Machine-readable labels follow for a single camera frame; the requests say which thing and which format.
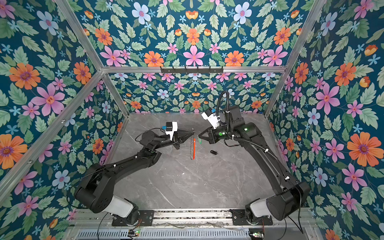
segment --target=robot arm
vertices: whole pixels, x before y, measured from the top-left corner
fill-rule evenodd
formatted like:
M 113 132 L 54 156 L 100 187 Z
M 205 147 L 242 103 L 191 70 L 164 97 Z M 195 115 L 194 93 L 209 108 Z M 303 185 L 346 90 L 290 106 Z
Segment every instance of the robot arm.
M 144 147 L 137 154 L 104 166 L 93 164 L 76 188 L 75 198 L 94 213 L 109 212 L 126 218 L 128 225 L 135 224 L 138 208 L 134 203 L 113 195 L 115 184 L 126 176 L 157 163 L 161 152 L 156 149 L 170 145 L 179 149 L 180 143 L 194 134 L 193 131 L 177 129 L 177 122 L 168 122 L 163 129 L 166 134 L 161 136 L 151 130 L 144 132 L 140 140 Z

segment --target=orange flower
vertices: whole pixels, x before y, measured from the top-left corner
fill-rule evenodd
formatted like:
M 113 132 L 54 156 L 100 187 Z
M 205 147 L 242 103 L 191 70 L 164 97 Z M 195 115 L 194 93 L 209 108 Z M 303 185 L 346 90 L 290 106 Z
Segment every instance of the orange flower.
M 118 132 L 120 132 L 121 127 L 122 127 L 122 122 L 120 122 L 120 123 L 118 124 Z
M 93 13 L 91 13 L 91 12 L 88 11 L 88 10 L 84 11 L 84 14 L 85 14 L 89 19 L 92 19 L 92 18 L 93 18 Z
M 273 38 L 275 44 L 283 45 L 288 38 L 291 36 L 290 28 L 282 28 L 280 31 L 277 31 L 276 36 Z
M 27 151 L 27 145 L 23 142 L 24 139 L 19 136 L 12 139 L 11 134 L 0 135 L 0 164 L 3 164 L 3 169 L 13 167 L 13 162 L 18 162 L 23 156 L 21 153 Z
M 228 53 L 228 57 L 225 58 L 227 67 L 240 67 L 241 63 L 244 62 L 244 55 L 239 53 L 239 51 L 234 51 L 233 53 Z
M 295 82 L 297 84 L 302 84 L 307 79 L 308 74 L 308 64 L 301 63 L 300 66 L 297 67 L 296 73 L 295 73 Z
M 181 36 L 181 29 L 176 29 L 175 35 L 176 36 Z
M 335 82 L 337 82 L 337 85 L 341 86 L 347 86 L 349 84 L 349 81 L 352 81 L 355 77 L 356 67 L 353 66 L 353 63 L 348 63 L 345 65 L 340 66 L 340 69 L 337 69 L 336 71 L 336 77 Z
M 364 54 L 366 56 L 374 54 L 378 50 L 378 47 L 376 45 L 368 45 L 368 47 L 365 48 Z
M 185 12 L 185 15 L 187 16 L 187 19 L 197 19 L 198 15 L 199 15 L 199 12 L 197 11 L 186 11 Z
M 199 101 L 194 101 L 194 102 L 192 103 L 192 107 L 198 109 L 199 107 L 201 107 L 201 103 L 200 103 Z
M 99 154 L 99 153 L 101 153 L 101 150 L 102 150 L 103 147 L 104 147 L 104 143 L 103 143 L 103 142 L 104 142 L 104 141 L 101 140 L 101 138 L 95 140 L 95 143 L 93 144 L 93 149 L 92 149 L 92 151 L 93 151 L 95 154 Z
M 351 136 L 352 142 L 347 143 L 347 148 L 351 150 L 349 156 L 352 160 L 358 160 L 358 164 L 366 167 L 367 161 L 371 167 L 379 164 L 377 158 L 384 157 L 384 150 L 377 148 L 381 146 L 381 141 L 377 137 L 371 138 L 367 132 L 361 132 L 360 137 L 356 133 Z
M 205 36 L 210 36 L 211 34 L 212 34 L 212 33 L 211 33 L 211 30 L 209 30 L 209 29 L 207 29 L 207 28 L 204 30 L 204 35 L 205 35 Z
M 144 62 L 148 64 L 148 67 L 162 67 L 164 66 L 164 59 L 161 58 L 159 53 L 155 53 L 153 51 L 149 51 L 149 54 L 146 53 L 144 55 Z
M 187 33 L 187 38 L 188 38 L 187 40 L 192 45 L 196 45 L 196 43 L 200 41 L 199 37 L 200 37 L 200 34 L 197 32 L 195 28 L 191 28 L 189 30 L 189 33 Z
M 252 103 L 252 108 L 259 108 L 259 107 L 261 107 L 263 105 L 263 103 L 261 102 L 261 101 L 255 101 L 255 102 L 253 102 Z
M 360 83 L 360 86 L 362 86 L 363 88 L 367 88 L 369 87 L 369 84 L 371 83 L 371 81 L 369 80 L 368 76 L 365 76 L 362 79 L 360 79 L 359 83 Z
M 141 108 L 141 104 L 137 101 L 132 101 L 131 102 L 131 106 L 134 108 L 134 109 L 140 109 Z
M 89 67 L 86 66 L 83 62 L 75 63 L 74 66 L 76 68 L 73 69 L 73 73 L 76 74 L 77 81 L 85 85 L 91 78 Z
M 292 139 L 288 138 L 285 145 L 287 146 L 288 151 L 292 152 L 295 146 L 295 143 L 293 142 Z
M 25 89 L 30 90 L 40 82 L 40 78 L 37 77 L 40 73 L 33 69 L 32 65 L 27 64 L 25 66 L 24 63 L 18 63 L 17 68 L 11 67 L 9 71 L 12 73 L 9 78 L 12 82 L 16 82 L 15 85 L 19 88 L 25 87 Z
M 95 31 L 95 36 L 97 37 L 97 40 L 99 40 L 99 42 L 103 43 L 106 46 L 112 45 L 113 39 L 108 31 L 104 31 L 103 28 L 96 28 Z
M 55 218 L 55 219 L 49 224 L 49 227 L 50 227 L 50 228 L 54 228 L 54 227 L 57 225 L 57 221 L 58 221 L 58 219 Z
M 291 13 L 291 18 L 295 18 L 295 17 L 297 17 L 297 15 L 299 15 L 299 10 L 295 10 L 295 11 L 293 11 L 292 13 Z
M 325 238 L 327 240 L 340 240 L 340 237 L 331 229 L 327 229 L 325 232 Z

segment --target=pink flower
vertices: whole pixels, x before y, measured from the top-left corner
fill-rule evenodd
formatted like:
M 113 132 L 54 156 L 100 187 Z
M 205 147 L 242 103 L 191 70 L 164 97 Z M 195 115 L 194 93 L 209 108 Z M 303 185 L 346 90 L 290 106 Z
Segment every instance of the pink flower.
M 292 172 L 296 172 L 297 171 L 297 166 L 295 165 L 295 163 L 293 162 L 292 164 L 291 164 L 291 169 L 292 169 Z
M 70 147 L 72 146 L 72 144 L 69 144 L 69 142 L 61 142 L 60 143 L 60 146 L 59 147 L 59 151 L 61 151 L 61 154 L 64 155 L 65 152 L 70 152 Z
M 127 50 L 120 50 L 120 57 L 124 57 L 125 60 L 131 59 L 131 53 L 127 52 Z
M 59 114 L 64 109 L 64 105 L 59 102 L 59 100 L 63 100 L 65 97 L 64 93 L 56 93 L 55 86 L 53 84 L 48 84 L 47 87 L 48 92 L 44 90 L 44 88 L 37 87 L 37 92 L 42 96 L 34 97 L 31 100 L 31 103 L 41 106 L 44 104 L 41 112 L 43 116 L 47 116 L 51 113 L 51 109 L 54 113 Z
M 107 160 L 108 158 L 108 155 L 109 155 L 109 151 L 111 150 L 111 145 L 107 145 L 107 148 L 106 149 L 103 149 L 103 156 L 100 158 L 100 162 L 99 164 L 100 165 L 104 165 L 105 161 Z
M 251 88 L 252 87 L 252 83 L 251 83 L 251 80 L 249 80 L 248 82 L 245 82 L 243 87 L 245 87 L 245 89 L 247 88 Z
M 344 193 L 342 193 L 341 196 L 344 198 L 343 200 L 341 200 L 341 203 L 344 204 L 344 205 L 347 205 L 348 211 L 351 211 L 352 209 L 354 211 L 357 211 L 358 208 L 355 206 L 355 204 L 358 201 L 356 199 L 354 199 L 354 198 L 351 199 L 351 194 L 349 192 L 347 192 L 346 196 L 345 196 Z
M 176 47 L 176 44 L 172 45 L 171 43 L 169 44 L 169 47 L 168 47 L 168 50 L 169 50 L 169 53 L 174 53 L 176 54 L 176 51 L 178 51 L 179 49 Z
M 30 179 L 36 177 L 36 175 L 36 171 L 30 172 L 25 175 L 25 177 L 23 177 L 15 187 L 15 194 L 19 195 L 23 191 L 24 186 L 29 188 L 33 187 L 33 181 Z
M 33 106 L 33 103 L 31 102 L 28 103 L 28 106 L 24 105 L 22 106 L 22 108 L 25 110 L 23 112 L 24 116 L 29 115 L 30 118 L 34 119 L 35 115 L 40 115 L 40 112 L 37 111 L 39 109 L 39 106 Z
M 288 90 L 288 92 L 291 90 L 293 87 L 293 77 L 288 77 L 287 80 L 285 80 L 285 90 Z
M 184 84 L 182 84 L 180 81 L 175 83 L 175 89 L 177 88 L 177 90 L 184 89 L 183 86 L 184 86 Z
M 326 115 L 328 115 L 331 111 L 331 106 L 339 106 L 340 102 L 338 98 L 333 98 L 337 93 L 339 92 L 339 86 L 333 87 L 329 91 L 329 84 L 325 83 L 323 87 L 323 93 L 318 92 L 316 93 L 316 98 L 321 100 L 320 102 L 317 103 L 316 109 L 322 109 L 324 106 L 324 112 Z
M 93 102 L 93 95 L 95 95 L 93 92 L 90 92 L 88 97 L 85 98 L 85 102 L 87 103 L 88 101 Z
M 354 20 L 358 19 L 359 17 L 365 18 L 365 15 L 367 15 L 367 10 L 370 10 L 374 7 L 372 0 L 361 0 L 360 4 L 361 6 L 357 6 L 355 10 L 353 10 L 355 13 L 357 13 Z
M 15 19 L 15 16 L 11 13 L 15 8 L 6 4 L 6 0 L 0 0 L 0 17 L 5 18 L 8 15 L 8 17 Z
M 239 79 L 239 81 L 241 81 L 243 78 L 245 79 L 245 78 L 247 78 L 247 74 L 246 73 L 237 73 L 236 74 L 236 76 L 235 76 L 235 78 L 237 79 Z
M 353 101 L 353 105 L 348 104 L 347 107 L 349 108 L 347 113 L 352 114 L 353 118 L 356 117 L 356 113 L 359 115 L 362 114 L 362 111 L 360 109 L 363 107 L 363 104 L 362 103 L 358 104 L 357 100 Z
M 301 93 L 301 87 L 299 87 L 299 88 L 295 87 L 295 91 L 292 93 L 293 101 L 299 102 L 300 101 L 300 97 L 302 95 L 303 95 L 303 93 Z
M 45 157 L 52 157 L 52 152 L 49 151 L 53 148 L 53 144 L 50 143 L 47 145 L 47 148 L 45 151 L 39 156 L 39 162 L 43 162 L 45 160 Z
M 56 90 L 60 89 L 60 91 L 63 91 L 64 88 L 67 86 L 63 82 L 64 82 L 64 80 L 62 78 L 61 79 L 55 78 L 55 81 L 52 82 L 52 84 L 56 86 L 55 87 Z
M 143 78 L 148 79 L 150 82 L 152 82 L 152 79 L 156 79 L 155 73 L 143 73 Z
M 283 154 L 284 160 L 285 160 L 286 162 L 288 162 L 288 157 L 287 157 L 288 149 L 284 149 L 284 146 L 283 146 L 283 145 L 280 145 L 280 151 L 281 151 L 281 153 Z
M 220 74 L 220 75 L 217 75 L 216 76 L 216 79 L 220 79 L 220 82 L 223 82 L 224 80 L 228 80 L 229 79 L 229 75 L 230 75 L 231 73 L 222 73 L 222 74 Z
M 212 81 L 210 83 L 208 83 L 207 85 L 208 85 L 208 89 L 210 89 L 210 90 L 217 88 L 216 83 L 213 83 Z
M 281 52 L 283 50 L 283 45 L 280 45 L 277 47 L 276 52 L 272 49 L 268 50 L 268 56 L 269 58 L 265 58 L 263 60 L 263 63 L 269 63 L 268 66 L 274 66 L 283 64 L 283 61 L 280 58 L 285 57 L 288 52 Z
M 300 115 L 299 113 L 299 108 L 297 108 L 296 106 L 292 109 L 292 115 L 297 118 L 298 115 Z
M 120 57 L 120 51 L 119 50 L 114 50 L 112 53 L 112 50 L 105 46 L 104 47 L 105 52 L 101 52 L 100 55 L 104 58 L 107 58 L 107 65 L 112 66 L 113 64 L 117 67 L 120 67 L 120 63 L 126 63 L 126 61 Z
M 139 82 L 139 87 L 145 90 L 145 89 L 147 89 L 148 86 L 147 86 L 147 83 L 146 83 L 146 82 L 142 82 L 142 81 L 140 81 L 140 82 Z
M 312 140 L 313 143 L 311 143 L 311 147 L 312 147 L 312 152 L 315 152 L 316 154 L 319 153 L 319 150 L 321 150 L 321 147 L 319 146 L 320 145 L 320 141 L 316 141 L 316 140 Z
M 100 90 L 103 90 L 104 87 L 103 87 L 103 84 L 104 82 L 102 80 L 100 80 L 98 83 L 97 83 L 97 86 L 96 86 L 96 90 L 99 92 Z
M 217 43 L 215 43 L 215 45 L 211 44 L 211 48 L 209 50 L 212 51 L 212 54 L 214 54 L 214 53 L 218 53 L 219 49 L 220 47 L 217 45 Z
M 17 206 L 20 209 L 19 217 L 25 213 L 26 216 L 31 215 L 32 209 L 35 209 L 39 206 L 39 204 L 35 203 L 39 200 L 39 197 L 34 197 L 29 195 L 26 197 L 25 202 L 19 203 Z
M 314 85 L 316 87 L 316 90 L 323 89 L 323 85 L 325 84 L 324 78 L 321 77 L 320 79 L 316 80 L 316 84 Z
M 258 54 L 257 58 L 262 58 L 262 59 L 264 59 L 264 57 L 268 55 L 268 51 L 262 49 L 262 50 L 261 50 L 260 52 L 258 52 L 257 54 Z
M 203 65 L 203 61 L 200 58 L 204 57 L 205 53 L 203 52 L 198 53 L 197 47 L 195 45 L 192 45 L 190 50 L 191 50 L 191 53 L 188 53 L 188 52 L 183 53 L 184 57 L 189 58 L 185 64 L 187 66 L 190 66 L 192 64 L 193 66 L 196 66 L 196 64 L 200 66 Z
M 209 0 L 211 3 L 215 2 L 216 5 L 220 4 L 220 0 Z
M 336 139 L 332 139 L 331 141 L 332 145 L 329 143 L 329 142 L 326 142 L 325 143 L 325 146 L 330 149 L 330 150 L 327 150 L 327 152 L 325 153 L 327 156 L 331 156 L 332 155 L 332 160 L 333 162 L 337 162 L 337 157 L 339 157 L 340 159 L 344 159 L 344 154 L 342 154 L 340 151 L 344 149 L 344 145 L 343 144 L 338 144 L 336 145 Z
M 85 115 L 88 116 L 89 118 L 93 117 L 95 114 L 95 109 L 92 109 L 92 107 L 85 108 Z
M 163 0 L 163 4 L 166 6 L 168 2 L 173 2 L 173 0 Z
M 172 73 L 160 73 L 160 76 L 163 76 L 161 77 L 161 80 L 167 80 L 167 82 L 170 82 L 171 79 L 175 79 L 175 76 L 173 76 Z
M 344 178 L 344 182 L 346 184 L 350 184 L 352 182 L 352 187 L 355 191 L 359 190 L 359 184 L 363 187 L 368 186 L 364 179 L 360 178 L 364 175 L 364 170 L 358 169 L 355 171 L 355 167 L 351 163 L 348 165 L 348 169 L 349 171 L 345 168 L 342 169 L 344 175 L 348 176 Z

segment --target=mounting plate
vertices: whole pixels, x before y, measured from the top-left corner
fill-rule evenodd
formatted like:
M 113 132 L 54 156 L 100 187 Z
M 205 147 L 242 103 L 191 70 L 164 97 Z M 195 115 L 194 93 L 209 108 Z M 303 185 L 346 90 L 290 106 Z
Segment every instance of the mounting plate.
M 244 209 L 230 209 L 229 211 L 232 213 L 233 225 L 235 225 L 235 226 L 249 225 L 249 222 L 247 221 L 247 219 L 245 217 L 245 210 Z M 265 226 L 273 225 L 272 217 L 268 218 L 267 216 L 264 216 L 264 217 L 262 217 L 262 219 L 263 219 L 263 221 L 260 221 L 255 225 L 256 226 L 257 225 L 263 225 L 263 222 L 264 222 Z

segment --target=gray marble surface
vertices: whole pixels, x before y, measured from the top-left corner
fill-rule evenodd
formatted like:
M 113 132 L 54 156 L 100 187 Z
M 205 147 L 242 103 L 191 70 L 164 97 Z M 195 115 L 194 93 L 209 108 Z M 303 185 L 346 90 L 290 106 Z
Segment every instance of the gray marble surface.
M 254 122 L 276 154 L 268 121 L 261 114 L 244 114 Z M 112 162 L 136 154 L 142 146 L 134 139 L 153 127 L 177 121 L 179 129 L 196 131 L 195 159 L 190 159 L 190 140 L 176 150 L 159 149 L 159 161 L 137 171 L 115 185 L 114 194 L 136 203 L 139 208 L 238 208 L 273 195 L 271 185 L 258 164 L 242 147 L 227 147 L 223 141 L 209 144 L 197 135 L 210 126 L 200 114 L 132 114 Z

